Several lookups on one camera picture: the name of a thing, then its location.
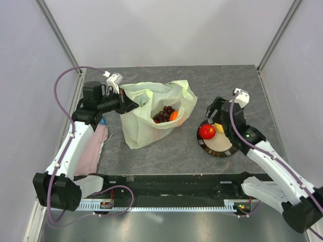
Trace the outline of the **yellow lemon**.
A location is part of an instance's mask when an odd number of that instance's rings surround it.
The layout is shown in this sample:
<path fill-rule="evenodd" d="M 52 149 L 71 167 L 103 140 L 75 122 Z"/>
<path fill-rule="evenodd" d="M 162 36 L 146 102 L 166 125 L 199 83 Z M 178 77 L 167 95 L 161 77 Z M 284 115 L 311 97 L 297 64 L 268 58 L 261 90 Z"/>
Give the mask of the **yellow lemon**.
<path fill-rule="evenodd" d="M 223 126 L 222 126 L 222 125 L 220 125 L 220 124 L 218 124 L 218 123 L 215 123 L 215 124 L 214 124 L 214 126 L 215 126 L 215 128 L 216 128 L 216 130 L 217 130 L 218 132 L 220 132 L 220 133 L 224 133 L 224 129 L 223 129 Z"/>

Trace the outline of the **red apple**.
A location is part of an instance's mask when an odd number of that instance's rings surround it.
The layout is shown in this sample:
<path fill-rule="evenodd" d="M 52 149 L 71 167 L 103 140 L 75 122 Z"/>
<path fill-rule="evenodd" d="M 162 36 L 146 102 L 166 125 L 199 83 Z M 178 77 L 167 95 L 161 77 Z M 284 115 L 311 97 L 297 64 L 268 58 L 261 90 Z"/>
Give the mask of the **red apple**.
<path fill-rule="evenodd" d="M 213 125 L 204 124 L 199 129 L 199 135 L 204 140 L 210 140 L 216 135 L 216 129 Z"/>

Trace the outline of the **green avocado print plastic bag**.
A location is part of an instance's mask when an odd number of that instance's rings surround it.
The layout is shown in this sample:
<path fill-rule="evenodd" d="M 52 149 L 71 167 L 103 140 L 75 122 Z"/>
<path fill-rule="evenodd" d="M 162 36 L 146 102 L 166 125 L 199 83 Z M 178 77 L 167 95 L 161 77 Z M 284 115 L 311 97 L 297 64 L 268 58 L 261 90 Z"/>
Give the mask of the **green avocado print plastic bag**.
<path fill-rule="evenodd" d="M 129 148 L 139 149 L 167 136 L 181 126 L 192 113 L 197 96 L 191 91 L 187 80 L 171 81 L 166 84 L 140 82 L 121 86 L 125 94 L 139 107 L 120 116 L 125 141 Z M 175 120 L 157 124 L 153 117 L 164 106 L 178 111 Z"/>

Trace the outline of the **orange fruit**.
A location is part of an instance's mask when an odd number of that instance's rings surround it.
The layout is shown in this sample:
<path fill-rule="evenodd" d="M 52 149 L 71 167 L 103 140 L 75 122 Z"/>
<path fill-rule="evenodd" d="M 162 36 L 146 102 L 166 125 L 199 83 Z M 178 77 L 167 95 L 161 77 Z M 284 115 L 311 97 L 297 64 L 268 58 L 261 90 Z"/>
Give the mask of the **orange fruit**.
<path fill-rule="evenodd" d="M 173 120 L 175 120 L 177 117 L 178 117 L 178 111 L 176 110 L 176 111 L 174 111 L 174 112 L 172 112 L 171 113 L 171 115 L 170 115 L 170 117 L 169 117 L 169 120 L 170 121 L 173 121 Z"/>

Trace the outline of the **purple grape bunch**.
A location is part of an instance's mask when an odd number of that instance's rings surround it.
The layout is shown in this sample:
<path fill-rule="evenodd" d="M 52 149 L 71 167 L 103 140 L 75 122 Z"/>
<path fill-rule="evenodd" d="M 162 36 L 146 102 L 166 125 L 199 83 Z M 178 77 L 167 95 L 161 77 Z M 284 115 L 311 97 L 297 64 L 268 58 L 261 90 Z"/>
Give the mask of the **purple grape bunch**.
<path fill-rule="evenodd" d="M 171 106 L 164 106 L 163 110 L 159 111 L 152 119 L 156 124 L 170 122 L 169 117 L 174 111 L 176 110 Z"/>

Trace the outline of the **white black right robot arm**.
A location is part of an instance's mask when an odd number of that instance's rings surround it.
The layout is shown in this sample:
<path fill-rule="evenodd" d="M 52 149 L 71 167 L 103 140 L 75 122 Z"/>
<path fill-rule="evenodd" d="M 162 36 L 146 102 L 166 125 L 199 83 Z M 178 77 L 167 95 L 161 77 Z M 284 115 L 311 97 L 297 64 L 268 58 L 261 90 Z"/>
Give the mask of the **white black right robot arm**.
<path fill-rule="evenodd" d="M 207 107 L 205 116 L 221 125 L 233 148 L 258 164 L 277 187 L 250 176 L 231 185 L 232 195 L 261 200 L 279 211 L 294 231 L 304 233 L 322 219 L 322 188 L 298 174 L 257 128 L 246 123 L 244 106 L 248 102 L 249 95 L 245 92 L 236 94 L 230 101 L 218 96 Z"/>

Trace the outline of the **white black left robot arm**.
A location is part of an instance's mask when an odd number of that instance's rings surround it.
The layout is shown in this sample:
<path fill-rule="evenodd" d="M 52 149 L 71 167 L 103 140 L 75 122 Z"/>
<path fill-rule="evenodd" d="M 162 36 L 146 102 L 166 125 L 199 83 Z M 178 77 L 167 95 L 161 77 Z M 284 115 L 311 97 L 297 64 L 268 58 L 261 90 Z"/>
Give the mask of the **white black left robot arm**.
<path fill-rule="evenodd" d="M 33 185 L 41 206 L 75 211 L 81 200 L 92 194 L 99 198 L 109 196 L 111 186 L 104 182 L 104 175 L 90 172 L 74 178 L 81 154 L 102 115 L 111 111 L 125 114 L 139 106 L 124 89 L 104 94 L 105 89 L 106 85 L 98 81 L 84 85 L 83 97 L 72 114 L 69 131 L 56 157 L 44 173 L 35 174 Z"/>

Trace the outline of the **blue cloth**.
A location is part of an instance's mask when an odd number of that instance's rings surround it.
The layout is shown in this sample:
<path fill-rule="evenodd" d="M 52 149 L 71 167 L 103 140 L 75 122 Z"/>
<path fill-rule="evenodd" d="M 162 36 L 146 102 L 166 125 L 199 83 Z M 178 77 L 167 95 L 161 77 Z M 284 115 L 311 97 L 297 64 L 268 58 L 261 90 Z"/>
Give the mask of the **blue cloth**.
<path fill-rule="evenodd" d="M 100 125 L 104 125 L 104 126 L 106 126 L 106 125 L 107 125 L 107 122 L 106 122 L 106 120 L 105 120 L 105 118 L 104 118 L 104 117 L 100 120 L 99 124 L 100 124 Z"/>

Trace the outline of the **dark round fruit plate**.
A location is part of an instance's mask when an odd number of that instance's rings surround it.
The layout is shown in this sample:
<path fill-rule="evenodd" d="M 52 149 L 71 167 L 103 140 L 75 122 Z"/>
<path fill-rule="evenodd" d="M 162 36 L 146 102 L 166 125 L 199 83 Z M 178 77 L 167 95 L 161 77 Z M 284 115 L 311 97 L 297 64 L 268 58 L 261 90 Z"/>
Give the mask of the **dark round fruit plate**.
<path fill-rule="evenodd" d="M 204 140 L 199 135 L 199 129 L 204 124 L 210 124 L 214 126 L 214 121 L 211 118 L 204 120 L 198 127 L 196 132 L 196 138 L 199 146 L 209 155 L 219 158 L 229 157 L 235 154 L 236 149 L 226 137 L 225 133 L 220 133 L 216 130 L 216 135 L 210 140 Z"/>

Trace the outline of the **pink folded cloth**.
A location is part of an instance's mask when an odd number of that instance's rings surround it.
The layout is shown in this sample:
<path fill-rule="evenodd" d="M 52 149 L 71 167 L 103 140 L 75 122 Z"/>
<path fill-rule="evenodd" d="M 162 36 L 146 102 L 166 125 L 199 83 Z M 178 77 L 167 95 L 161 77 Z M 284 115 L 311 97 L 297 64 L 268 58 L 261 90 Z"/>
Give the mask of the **pink folded cloth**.
<path fill-rule="evenodd" d="M 102 147 L 107 137 L 107 126 L 99 124 L 82 151 L 74 176 L 89 175 L 97 172 Z"/>

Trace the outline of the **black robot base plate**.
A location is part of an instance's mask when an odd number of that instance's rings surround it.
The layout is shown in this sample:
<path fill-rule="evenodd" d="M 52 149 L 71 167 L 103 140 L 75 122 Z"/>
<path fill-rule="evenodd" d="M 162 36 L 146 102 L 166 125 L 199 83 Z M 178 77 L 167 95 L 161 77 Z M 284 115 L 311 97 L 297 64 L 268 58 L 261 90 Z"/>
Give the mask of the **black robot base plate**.
<path fill-rule="evenodd" d="M 257 199 L 241 188 L 251 174 L 155 174 L 106 175 L 103 189 L 112 188 L 93 199 L 112 199 L 117 205 L 211 205 L 224 200 L 251 205 Z"/>

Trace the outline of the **aluminium frame post left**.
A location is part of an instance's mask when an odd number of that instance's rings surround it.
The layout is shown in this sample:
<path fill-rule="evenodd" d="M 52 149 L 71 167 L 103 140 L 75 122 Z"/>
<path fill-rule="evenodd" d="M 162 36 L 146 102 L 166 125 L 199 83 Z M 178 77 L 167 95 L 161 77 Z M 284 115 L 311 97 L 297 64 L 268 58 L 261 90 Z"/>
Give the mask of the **aluminium frame post left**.
<path fill-rule="evenodd" d="M 46 1 L 44 0 L 35 0 L 36 4 L 38 5 L 39 9 L 41 10 L 44 18 L 46 19 L 48 25 L 50 26 L 54 36 L 56 37 L 57 41 L 59 42 L 63 52 L 65 53 L 66 57 L 68 58 L 72 67 L 78 66 L 78 62 L 73 55 L 63 33 L 61 32 L 53 14 L 51 13 Z"/>

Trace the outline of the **aluminium frame post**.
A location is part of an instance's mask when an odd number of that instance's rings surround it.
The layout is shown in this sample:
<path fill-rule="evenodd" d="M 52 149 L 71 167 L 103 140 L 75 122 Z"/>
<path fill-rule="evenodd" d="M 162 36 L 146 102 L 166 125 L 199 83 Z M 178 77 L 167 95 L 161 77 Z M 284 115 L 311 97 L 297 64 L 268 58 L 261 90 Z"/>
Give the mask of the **aluminium frame post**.
<path fill-rule="evenodd" d="M 57 41 L 59 42 L 63 52 L 65 53 L 66 57 L 68 58 L 72 67 L 78 66 L 78 62 L 73 55 L 63 33 L 61 32 L 53 14 L 51 13 L 46 1 L 44 0 L 35 0 L 36 4 L 38 5 L 39 9 L 41 10 L 44 18 L 46 19 L 48 25 L 50 26 L 54 36 L 56 37 Z"/>
<path fill-rule="evenodd" d="M 287 13 L 285 14 L 283 20 L 281 21 L 276 33 L 274 34 L 268 48 L 266 49 L 262 59 L 260 60 L 259 65 L 257 66 L 257 72 L 260 75 L 262 70 L 264 69 L 266 63 L 268 62 L 269 58 L 271 57 L 272 53 L 274 52 L 275 48 L 277 47 L 278 43 L 280 42 L 281 38 L 283 37 L 284 33 L 286 32 L 289 24 L 291 23 L 293 17 L 297 13 L 300 5 L 302 4 L 303 0 L 293 0 Z"/>

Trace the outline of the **aluminium frame post right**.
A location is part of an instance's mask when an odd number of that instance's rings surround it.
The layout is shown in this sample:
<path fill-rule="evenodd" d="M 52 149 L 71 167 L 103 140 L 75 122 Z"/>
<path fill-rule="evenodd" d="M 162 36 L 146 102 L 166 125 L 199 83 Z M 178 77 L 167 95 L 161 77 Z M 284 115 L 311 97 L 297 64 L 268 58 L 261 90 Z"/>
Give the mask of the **aluminium frame post right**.
<path fill-rule="evenodd" d="M 281 38 L 283 37 L 284 33 L 286 32 L 289 24 L 291 23 L 293 17 L 297 13 L 300 5 L 302 4 L 303 0 L 293 0 L 287 13 L 285 14 L 283 20 L 281 21 L 276 33 L 274 34 L 268 48 L 266 49 L 262 59 L 260 60 L 259 65 L 257 66 L 257 72 L 260 75 L 262 70 L 264 69 L 266 63 L 268 62 L 269 58 L 271 57 L 272 53 L 274 52 L 275 48 L 277 47 L 278 43 L 280 42 Z"/>

